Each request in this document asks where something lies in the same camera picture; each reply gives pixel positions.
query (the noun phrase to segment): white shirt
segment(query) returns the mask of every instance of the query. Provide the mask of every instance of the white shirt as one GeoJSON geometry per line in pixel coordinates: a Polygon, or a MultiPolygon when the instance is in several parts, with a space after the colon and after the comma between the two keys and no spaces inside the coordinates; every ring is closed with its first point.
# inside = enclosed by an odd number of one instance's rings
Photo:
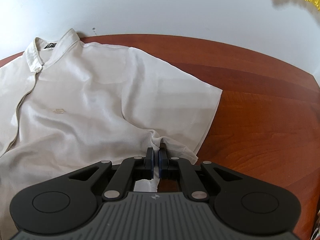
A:
{"type": "MultiPolygon", "coordinates": [[[[84,44],[70,29],[54,46],[35,38],[0,68],[0,232],[16,232],[12,197],[101,160],[155,151],[192,163],[222,90],[139,49],[84,44]]],[[[138,190],[156,191],[158,179],[138,190]]]]}

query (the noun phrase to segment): logo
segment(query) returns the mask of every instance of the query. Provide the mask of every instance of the logo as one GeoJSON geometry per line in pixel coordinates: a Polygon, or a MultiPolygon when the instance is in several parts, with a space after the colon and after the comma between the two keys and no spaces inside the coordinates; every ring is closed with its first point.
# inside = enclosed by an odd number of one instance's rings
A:
{"type": "Polygon", "coordinates": [[[45,46],[44,48],[45,49],[48,49],[48,48],[54,48],[56,46],[57,43],[49,43],[47,46],[45,46]]]}
{"type": "Polygon", "coordinates": [[[153,199],[158,199],[158,198],[160,198],[160,196],[158,195],[158,194],[154,194],[154,195],[152,195],[151,196],[153,199]]]}

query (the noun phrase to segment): wooden table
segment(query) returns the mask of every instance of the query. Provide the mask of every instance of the wooden table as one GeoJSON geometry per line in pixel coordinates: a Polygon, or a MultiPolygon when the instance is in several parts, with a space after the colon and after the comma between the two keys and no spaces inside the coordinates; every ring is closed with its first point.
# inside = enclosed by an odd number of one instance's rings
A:
{"type": "MultiPolygon", "coordinates": [[[[290,190],[302,206],[294,232],[310,238],[320,196],[320,88],[312,75],[258,52],[193,38],[128,34],[82,41],[142,49],[223,89],[198,162],[290,190]]],[[[161,183],[159,190],[172,187],[161,183]]]]}

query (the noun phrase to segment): shirt sleeve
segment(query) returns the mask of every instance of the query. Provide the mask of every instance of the shirt sleeve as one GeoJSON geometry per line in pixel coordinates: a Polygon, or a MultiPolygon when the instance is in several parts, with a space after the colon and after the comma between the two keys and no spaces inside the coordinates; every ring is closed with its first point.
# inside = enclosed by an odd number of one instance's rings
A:
{"type": "Polygon", "coordinates": [[[19,106],[35,82],[35,73],[30,72],[22,56],[0,68],[0,157],[17,137],[19,106]]]}
{"type": "Polygon", "coordinates": [[[213,121],[222,90],[136,48],[129,48],[126,66],[124,118],[196,154],[213,121]]]}

